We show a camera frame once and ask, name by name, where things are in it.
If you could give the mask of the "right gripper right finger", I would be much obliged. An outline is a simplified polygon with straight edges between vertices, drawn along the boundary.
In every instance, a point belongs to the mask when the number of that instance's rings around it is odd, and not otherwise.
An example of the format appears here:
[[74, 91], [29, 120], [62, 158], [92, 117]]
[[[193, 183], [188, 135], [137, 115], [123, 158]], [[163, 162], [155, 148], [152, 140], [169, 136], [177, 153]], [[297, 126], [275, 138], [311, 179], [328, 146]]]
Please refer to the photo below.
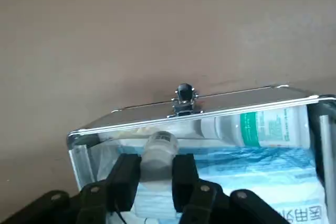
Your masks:
[[251, 190], [227, 196], [219, 184], [200, 179], [192, 154], [173, 158], [172, 198], [179, 223], [288, 223]]

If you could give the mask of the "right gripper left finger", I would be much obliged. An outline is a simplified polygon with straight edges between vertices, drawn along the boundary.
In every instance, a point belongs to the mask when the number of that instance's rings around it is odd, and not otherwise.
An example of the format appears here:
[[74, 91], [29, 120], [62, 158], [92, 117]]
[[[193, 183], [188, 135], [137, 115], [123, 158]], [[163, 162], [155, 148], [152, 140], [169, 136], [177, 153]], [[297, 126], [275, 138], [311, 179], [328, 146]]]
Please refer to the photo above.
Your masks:
[[109, 214], [132, 209], [140, 181], [141, 157], [121, 154], [106, 179], [85, 185], [74, 195], [49, 191], [4, 223], [107, 223]]

